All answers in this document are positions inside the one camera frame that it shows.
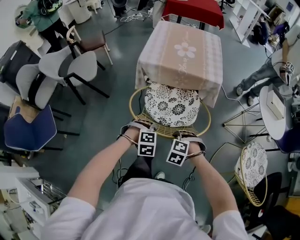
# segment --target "floral cushion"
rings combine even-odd
[[[195,90],[170,87],[153,82],[145,95],[145,108],[158,123],[169,127],[193,124],[199,112],[200,99]]]
[[[248,188],[254,188],[265,177],[267,166],[268,160],[264,148],[257,142],[250,143],[242,153],[243,174]],[[234,170],[243,179],[240,157]]]

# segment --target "blue chair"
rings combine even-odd
[[[79,135],[58,131],[49,105],[31,123],[28,123],[21,114],[17,113],[4,124],[5,144],[15,150],[40,151],[42,148],[45,150],[62,150],[62,148],[45,147],[57,133]]]
[[[300,125],[286,130],[283,137],[275,142],[278,148],[267,149],[266,152],[279,150],[283,153],[300,152]]]

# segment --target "green floor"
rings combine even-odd
[[[132,8],[136,7],[133,1],[128,3]],[[248,77],[257,70],[266,60],[264,48],[262,46],[252,46],[247,48],[240,44],[238,38],[228,21],[228,14],[225,15],[225,29],[218,31],[217,28],[206,26],[206,30],[221,37],[223,49],[223,86],[228,97],[236,98],[233,92],[243,78]],[[199,24],[196,21],[185,19],[190,23]],[[129,122],[132,117],[128,108],[128,101],[135,88],[135,69],[137,59],[147,42],[152,28],[152,20],[132,21],[124,24],[113,17],[108,2],[98,14],[87,22],[76,27],[81,38],[93,34],[94,28],[102,28],[106,34],[107,43],[111,49],[110,56],[113,66],[102,50],[96,52],[98,60],[105,65],[106,71],[98,69],[97,77],[91,83],[110,95],[109,99],[104,98],[91,89],[80,86],[78,90],[84,100],[85,106],[81,105],[69,88],[58,86],[52,99],[51,105],[62,111],[72,114],[70,119],[63,122],[57,121],[59,130],[80,132],[80,136],[57,135],[48,146],[62,147],[63,151],[46,151],[29,161],[29,165],[35,167],[41,177],[50,181],[64,192],[68,192],[74,180],[88,161],[100,150],[111,144],[120,132],[120,128]],[[137,99],[134,102],[134,109],[139,112]],[[217,99],[215,107],[210,108],[212,117],[209,130],[201,137],[207,146],[207,159],[225,142],[231,142],[243,146],[232,134],[222,127],[222,123],[242,110],[238,102],[227,100],[222,92]],[[200,109],[195,127],[199,130],[207,125],[207,115]],[[243,129],[233,129],[240,135]],[[255,133],[259,129],[253,127],[247,134]],[[266,149],[274,147],[274,143],[266,142],[265,137],[257,138]],[[153,174],[164,171],[166,178],[181,187],[184,179],[192,170],[192,165],[186,162],[182,167],[167,164],[165,159],[171,146],[171,141],[158,138],[156,156],[153,159]],[[240,149],[226,146],[222,149],[212,163],[216,169],[224,174],[228,180],[232,177],[230,173],[240,155]],[[287,155],[281,152],[268,153],[267,173],[283,172],[284,180],[282,186],[288,185],[287,180]],[[129,167],[136,158],[136,149],[132,147],[122,158],[122,165]],[[244,198],[239,186],[233,184],[232,189],[240,201]],[[112,182],[111,176],[106,180],[101,193],[98,207],[105,209],[114,196],[116,185]],[[187,191],[191,194],[196,208],[197,218],[200,222],[210,221],[211,211],[205,197],[199,176],[195,174],[195,181],[191,182]]]

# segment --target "gray pants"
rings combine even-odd
[[[284,82],[281,80],[281,78],[278,76],[277,72],[272,67],[272,61],[269,59],[265,64],[262,65],[262,67],[251,74],[247,79],[243,79],[243,81],[240,83],[241,88],[244,91],[247,91],[249,88],[251,88],[257,81],[269,78],[267,81],[253,87],[250,90],[250,96],[253,98],[259,96],[260,90],[264,86],[269,86],[270,84],[274,84],[274,86],[278,87],[283,85]]]

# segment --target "green shirt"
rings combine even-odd
[[[31,19],[39,32],[44,31],[49,28],[53,23],[55,23],[59,18],[58,11],[55,11],[51,15],[43,16],[38,11],[38,1],[31,1],[25,10],[23,11],[22,18]]]

